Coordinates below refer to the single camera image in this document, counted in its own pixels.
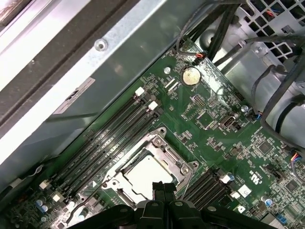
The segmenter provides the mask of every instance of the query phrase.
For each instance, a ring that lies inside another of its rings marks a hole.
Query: cable
[[[197,15],[197,13],[199,13],[204,7],[210,5],[210,4],[242,4],[242,3],[246,3],[246,0],[207,0],[205,1],[203,4],[201,4],[201,6],[198,7],[198,9],[195,10],[195,12],[191,15],[191,17],[189,18],[189,20],[186,22],[186,24],[184,25],[184,27],[181,29],[180,34],[177,38],[176,41],[176,49],[178,54],[180,55],[184,55],[184,56],[197,56],[198,53],[196,52],[183,52],[180,50],[180,42],[186,32],[186,30],[188,29],[189,25],[192,23],[194,17]]]
[[[246,44],[252,44],[254,42],[291,42],[296,44],[296,47],[302,47],[305,44],[304,37],[301,36],[272,36],[272,37],[255,37],[245,40]],[[215,66],[227,61],[229,58],[237,54],[243,47],[240,44],[234,46],[224,57],[215,62]]]
[[[229,29],[229,26],[233,20],[233,17],[235,15],[235,12],[237,8],[239,7],[239,4],[234,4],[232,6],[229,6],[226,11],[224,12],[224,16],[222,20],[220,21],[220,24],[218,26],[218,29],[211,41],[207,57],[212,61],[217,54],[218,50],[220,49],[224,37]]]
[[[256,107],[256,102],[255,102],[255,94],[256,94],[256,89],[260,83],[260,81],[265,78],[269,73],[275,69],[275,65],[270,65],[264,72],[261,74],[260,77],[254,82],[251,90],[251,101],[252,101],[252,108],[254,113],[257,115],[258,114],[258,109]]]
[[[236,45],[234,46],[224,57],[220,58],[218,61],[216,61],[214,63],[214,65],[217,67],[220,64],[222,64],[223,62],[227,61],[229,58],[231,58],[232,56],[234,56],[236,53],[238,53],[238,51],[242,48],[241,45]]]
[[[73,219],[73,216],[74,216],[74,213],[77,211],[77,209],[79,209],[81,206],[84,206],[99,190],[100,190],[100,188],[104,185],[106,183],[106,181],[104,181],[104,182],[102,182],[96,189],[95,189],[95,191],[94,192],[92,192],[91,193],[91,195],[90,196],[88,196],[88,198],[84,201],[84,202],[82,202],[82,203],[80,203],[78,206],[76,206],[74,209],[73,209],[73,211],[71,212],[71,214],[70,214],[70,217],[67,219],[67,221],[66,221],[66,223],[67,224],[69,224],[70,223],[70,221]]]
[[[297,44],[301,41],[304,41],[304,37],[302,36],[271,36],[271,37],[254,37],[246,39],[245,42],[247,44],[251,44],[254,42],[291,42]]]
[[[276,92],[271,96],[269,99],[262,117],[261,117],[261,125],[262,127],[273,137],[277,138],[278,140],[282,141],[286,145],[296,148],[299,151],[303,153],[305,156],[305,148],[302,146],[299,146],[296,143],[291,142],[290,140],[286,139],[285,137],[281,136],[279,133],[277,133],[267,122],[266,119],[275,107],[275,105],[279,102],[279,100],[283,97],[285,92],[288,90],[290,85],[297,79],[297,77],[303,72],[304,65],[305,65],[305,55],[304,53],[299,56],[299,58],[296,59],[296,64],[292,68],[292,70],[287,74],[287,76],[284,78],[284,80],[281,82],[279,88],[276,90]]]
[[[300,176],[297,174],[296,168],[295,168],[295,163],[296,163],[297,161],[301,160],[301,159],[302,159],[302,157],[296,152],[296,153],[294,154],[294,156],[290,159],[290,161],[291,161],[291,169],[292,169],[292,172],[293,172],[294,176],[295,176],[301,183],[304,184],[305,181],[304,181],[303,179],[300,178]]]
[[[202,22],[200,22],[195,29],[193,29],[188,36],[191,37],[191,40],[195,42],[201,34],[214,22],[219,18],[227,7],[224,5],[220,5],[215,8]]]
[[[277,123],[275,126],[275,131],[277,133],[281,133],[281,128],[283,125],[283,122],[286,118],[286,116],[292,111],[292,109],[294,109],[296,106],[301,106],[305,103],[305,96],[300,94],[295,96],[291,103],[282,111],[282,113],[280,114],[280,116],[277,119]]]

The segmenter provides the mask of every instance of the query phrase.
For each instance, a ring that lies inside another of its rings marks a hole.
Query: integrated circuit
[[[237,156],[239,153],[240,153],[240,150],[239,150],[238,148],[236,148],[236,147],[233,147],[233,148],[231,149],[231,151],[230,151],[230,154],[231,154],[232,156]]]
[[[272,149],[272,145],[270,145],[268,142],[263,142],[258,148],[263,154],[266,154],[270,149]]]
[[[298,187],[299,187],[299,185],[298,185],[294,180],[291,180],[291,181],[286,185],[286,188],[287,188],[290,192],[295,191]]]

